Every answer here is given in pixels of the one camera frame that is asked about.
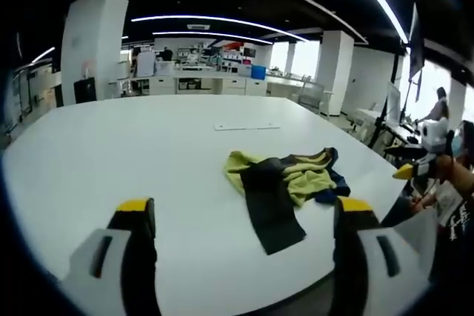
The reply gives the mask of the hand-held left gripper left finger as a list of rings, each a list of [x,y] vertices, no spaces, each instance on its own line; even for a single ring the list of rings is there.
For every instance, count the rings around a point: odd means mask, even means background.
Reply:
[[[154,200],[125,201],[71,255],[61,290],[84,315],[160,315],[155,237]]]

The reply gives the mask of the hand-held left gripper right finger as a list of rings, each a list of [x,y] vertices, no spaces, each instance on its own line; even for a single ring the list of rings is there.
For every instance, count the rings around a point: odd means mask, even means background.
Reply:
[[[403,315],[430,287],[433,211],[383,227],[355,198],[334,206],[332,315]]]

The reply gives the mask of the person's right hand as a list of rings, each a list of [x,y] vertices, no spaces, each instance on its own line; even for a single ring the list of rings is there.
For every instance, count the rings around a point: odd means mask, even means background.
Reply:
[[[450,181],[456,161],[449,155],[440,155],[435,160],[435,175],[440,181]]]

